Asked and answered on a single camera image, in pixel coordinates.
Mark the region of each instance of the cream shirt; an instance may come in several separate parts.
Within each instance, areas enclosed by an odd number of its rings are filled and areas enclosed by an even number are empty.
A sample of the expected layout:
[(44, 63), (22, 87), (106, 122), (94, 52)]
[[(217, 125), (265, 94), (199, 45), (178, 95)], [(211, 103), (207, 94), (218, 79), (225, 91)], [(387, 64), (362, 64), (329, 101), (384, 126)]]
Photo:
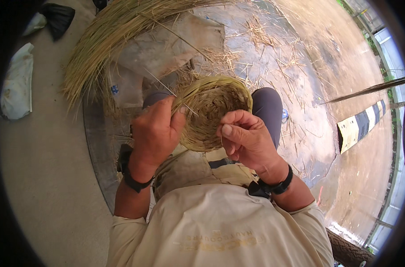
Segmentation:
[(167, 193), (144, 218), (114, 216), (107, 266), (333, 266), (323, 213), (286, 212), (236, 185)]

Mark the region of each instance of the shirt sleeve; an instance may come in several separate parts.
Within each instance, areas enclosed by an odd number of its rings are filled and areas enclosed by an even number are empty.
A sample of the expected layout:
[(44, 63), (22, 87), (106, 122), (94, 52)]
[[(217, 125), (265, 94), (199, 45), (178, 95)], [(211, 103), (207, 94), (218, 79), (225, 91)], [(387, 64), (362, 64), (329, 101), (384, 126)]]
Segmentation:
[(298, 211), (290, 212), (290, 215), (311, 241), (324, 266), (333, 266), (332, 245), (324, 226), (324, 214), (316, 202), (314, 201)]
[(134, 252), (141, 243), (147, 228), (146, 220), (114, 216), (110, 229), (107, 267), (130, 266)]

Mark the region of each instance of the black wrist strap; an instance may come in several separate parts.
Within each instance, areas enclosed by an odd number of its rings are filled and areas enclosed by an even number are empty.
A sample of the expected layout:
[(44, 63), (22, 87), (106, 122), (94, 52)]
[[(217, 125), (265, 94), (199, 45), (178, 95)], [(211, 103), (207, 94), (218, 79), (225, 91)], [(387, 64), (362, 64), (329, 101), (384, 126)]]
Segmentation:
[(122, 144), (121, 149), (120, 149), (120, 155), (118, 157), (118, 164), (116, 165), (116, 170), (121, 172), (122, 175), (124, 176), (124, 182), (127, 184), (129, 187), (131, 187), (134, 191), (137, 193), (140, 193), (140, 191), (152, 183), (153, 179), (155, 177), (152, 177), (148, 182), (142, 184), (137, 182), (136, 180), (133, 179), (130, 173), (130, 169), (128, 168), (128, 162), (130, 161), (130, 156), (131, 153), (133, 152), (133, 148), (130, 147), (127, 144)]
[(287, 190), (292, 178), (293, 170), (291, 169), (290, 165), (288, 165), (288, 175), (284, 181), (280, 182), (279, 184), (269, 185), (262, 181), (262, 179), (259, 179), (257, 183), (250, 183), (250, 185), (248, 186), (248, 193), (251, 196), (261, 196), (265, 198), (269, 198), (271, 193), (280, 195)]

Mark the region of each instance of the man's left hand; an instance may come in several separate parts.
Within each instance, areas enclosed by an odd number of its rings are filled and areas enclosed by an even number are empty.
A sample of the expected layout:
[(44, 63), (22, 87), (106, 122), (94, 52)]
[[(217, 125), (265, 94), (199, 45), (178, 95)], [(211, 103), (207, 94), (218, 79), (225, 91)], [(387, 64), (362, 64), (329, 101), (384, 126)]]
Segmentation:
[(128, 168), (137, 182), (149, 181), (180, 141), (186, 107), (171, 116), (174, 99), (170, 96), (158, 101), (133, 120), (134, 150)]

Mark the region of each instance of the dry straw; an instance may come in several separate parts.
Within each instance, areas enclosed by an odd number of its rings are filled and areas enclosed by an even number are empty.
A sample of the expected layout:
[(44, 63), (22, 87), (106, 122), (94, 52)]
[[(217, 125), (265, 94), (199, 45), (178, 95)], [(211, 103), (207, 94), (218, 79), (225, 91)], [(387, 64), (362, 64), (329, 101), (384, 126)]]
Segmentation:
[(110, 57), (119, 54), (129, 40), (151, 30), (160, 21), (197, 7), (235, 3), (235, 0), (115, 0), (104, 8), (82, 35), (66, 67), (64, 92), (69, 110), (83, 93), (93, 91), (107, 109), (115, 104), (104, 71)]
[(205, 77), (178, 92), (173, 113), (187, 104), (199, 117), (186, 110), (186, 125), (180, 143), (198, 152), (210, 152), (222, 147), (216, 129), (220, 119), (238, 109), (252, 112), (253, 99), (245, 85), (229, 76)]

